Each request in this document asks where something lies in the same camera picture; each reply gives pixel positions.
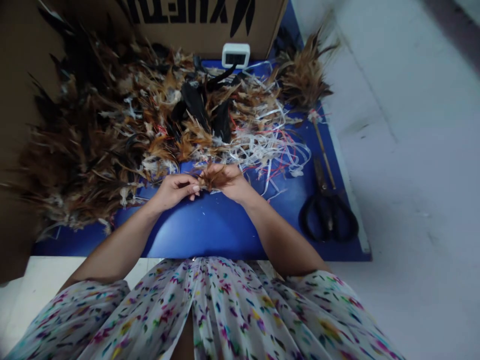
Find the blue work surface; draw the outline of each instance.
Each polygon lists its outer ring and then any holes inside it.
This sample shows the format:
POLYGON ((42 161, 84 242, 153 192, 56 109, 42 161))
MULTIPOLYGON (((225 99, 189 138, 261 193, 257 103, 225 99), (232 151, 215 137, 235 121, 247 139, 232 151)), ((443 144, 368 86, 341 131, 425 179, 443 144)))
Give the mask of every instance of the blue work surface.
MULTIPOLYGON (((288 4, 282 21, 292 34, 298 35, 298 25, 291 4, 288 4)), ((205 61, 206 67, 221 68, 221 61, 205 61)), ((255 69, 256 75, 267 74, 265 66, 255 69)), ((292 117, 306 117, 306 114, 291 114, 292 117)), ((334 145, 327 125, 319 125, 331 171, 340 192, 340 196, 348 202, 334 145)), ((312 157, 322 156, 320 144, 312 123, 294 129, 310 148, 312 157)), ((180 171, 187 172, 191 163, 181 164, 180 171)), ((303 169, 303 176, 291 177, 279 174, 273 180, 279 190, 287 189, 270 204, 297 230, 299 228, 299 212, 307 197, 316 189, 314 162, 310 160, 303 169)), ((266 176, 257 180, 256 172, 249 171, 252 186, 263 193, 266 176)), ((154 188, 141 189, 139 196, 151 198, 156 192, 154 188)), ((266 199, 276 194, 272 185, 264 195, 266 199)), ((120 210, 115 216, 115 225, 123 224, 139 208, 120 210)), ((37 256, 88 256, 95 247, 105 239, 104 226, 97 223, 84 230, 74 232, 62 228, 57 239, 46 239, 34 245, 32 255, 37 256)), ((362 251, 360 241, 355 239, 349 243, 333 241, 312 243, 313 247, 326 261, 370 261, 371 254, 362 251)), ((153 228, 142 257, 184 259, 194 256, 223 256, 230 259, 267 259, 257 231, 243 208, 228 199, 222 193, 208 194, 203 192, 194 202, 182 201, 175 208, 162 214, 153 228)))

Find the feather bundle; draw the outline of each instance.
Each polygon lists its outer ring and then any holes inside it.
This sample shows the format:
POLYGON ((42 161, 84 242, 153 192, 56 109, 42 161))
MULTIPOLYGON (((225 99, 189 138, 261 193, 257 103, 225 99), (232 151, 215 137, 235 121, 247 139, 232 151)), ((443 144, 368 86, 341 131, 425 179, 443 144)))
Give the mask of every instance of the feather bundle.
POLYGON ((212 171, 212 165, 213 162, 209 161, 200 174, 198 174, 198 172, 194 172, 192 174, 198 179, 200 189, 206 190, 209 193, 211 193, 212 191, 219 191, 224 186, 230 184, 232 180, 234 180, 236 177, 242 175, 240 173, 239 175, 233 177, 228 176, 224 173, 223 167, 220 170, 212 171))
POLYGON ((320 57, 338 48, 339 44, 324 46, 326 31, 331 20, 327 14, 318 31, 310 35, 303 49, 298 49, 289 33, 282 29, 283 49, 278 51, 278 79, 286 102, 302 111, 315 109, 318 101, 333 92, 324 79, 324 65, 320 57))
MULTIPOLYGON (((53 100, 33 79, 44 124, 31 127, 16 169, 27 185, 8 186, 47 229, 101 222, 110 230, 118 209, 143 203, 139 188, 181 162, 265 168, 286 151, 279 129, 288 118, 274 78, 204 69, 192 54, 150 45, 136 31, 130 44, 116 42, 111 21, 101 37, 75 16, 39 11, 64 41, 65 58, 51 56, 60 91, 53 100)), ((221 173, 200 179, 209 191, 229 181, 221 173)))

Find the person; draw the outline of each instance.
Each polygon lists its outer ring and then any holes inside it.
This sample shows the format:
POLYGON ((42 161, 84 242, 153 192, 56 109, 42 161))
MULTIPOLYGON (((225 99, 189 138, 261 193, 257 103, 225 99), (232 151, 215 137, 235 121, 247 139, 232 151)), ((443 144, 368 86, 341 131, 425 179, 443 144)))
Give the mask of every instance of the person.
POLYGON ((353 290, 235 165, 221 191, 243 206, 273 268, 222 257, 166 259, 129 290, 161 213, 199 182, 169 175, 90 254, 6 357, 13 359, 404 359, 353 290))

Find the scissor handle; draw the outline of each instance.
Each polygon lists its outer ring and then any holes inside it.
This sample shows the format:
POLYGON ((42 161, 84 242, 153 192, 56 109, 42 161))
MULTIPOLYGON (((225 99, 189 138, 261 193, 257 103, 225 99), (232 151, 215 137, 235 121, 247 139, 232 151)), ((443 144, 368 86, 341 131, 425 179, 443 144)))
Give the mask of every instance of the scissor handle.
POLYGON ((329 194, 324 196, 316 193, 307 198, 306 202, 300 209, 298 215, 298 223, 303 234, 316 242, 326 242, 333 238, 338 243, 347 243, 355 239, 359 233, 359 222, 352 210, 345 204, 337 194, 329 194), (326 209, 322 207, 322 202, 325 202, 326 209), (315 236, 309 225, 309 213, 315 210, 318 221, 320 223, 322 234, 315 236), (339 228, 340 219, 339 211, 343 214, 348 226, 348 232, 342 236, 339 228), (331 217, 331 231, 329 230, 329 217, 331 217))
POLYGON ((328 231, 328 220, 323 216, 324 211, 322 210, 322 206, 320 204, 321 200, 321 195, 318 193, 309 196, 301 207, 300 213, 298 214, 298 223, 300 225, 301 232, 310 240, 316 241, 318 243, 326 242, 330 240, 331 237, 331 234, 328 231), (315 208, 316 214, 318 215, 318 221, 320 222, 323 238, 315 236, 313 231, 310 229, 309 213, 313 210, 313 208, 315 208))
POLYGON ((350 209, 350 207, 345 202, 343 202, 343 200, 337 194, 330 195, 327 199, 332 203, 333 209, 338 209, 340 210, 340 212, 343 213, 346 224, 348 226, 348 232, 346 233, 346 235, 342 236, 339 229, 339 213, 338 211, 333 210, 331 212, 333 217, 333 238, 339 243, 348 243, 349 241, 352 241, 359 234, 360 228, 357 217, 353 213, 352 209, 350 209))

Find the cardboard box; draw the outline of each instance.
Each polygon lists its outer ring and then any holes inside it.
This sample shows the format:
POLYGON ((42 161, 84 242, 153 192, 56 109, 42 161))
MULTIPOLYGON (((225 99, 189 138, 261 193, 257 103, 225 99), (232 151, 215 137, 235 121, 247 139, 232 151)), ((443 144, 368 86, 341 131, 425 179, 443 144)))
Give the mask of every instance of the cardboard box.
MULTIPOLYGON (((35 0, 0 1, 0 183, 18 182, 18 154, 29 137, 27 124, 40 124, 28 72, 50 95, 58 93, 55 66, 49 53, 63 56, 63 43, 42 19, 35 0)), ((25 272, 37 217, 9 190, 0 191, 0 284, 25 272)))
MULTIPOLYGON (((88 29, 105 30, 109 14, 119 37, 131 34, 127 17, 116 0, 47 1, 61 11, 74 9, 88 29)), ((288 0, 120 1, 151 43, 182 48, 204 59, 221 59, 225 43, 247 43, 252 60, 268 57, 288 3, 288 0)))

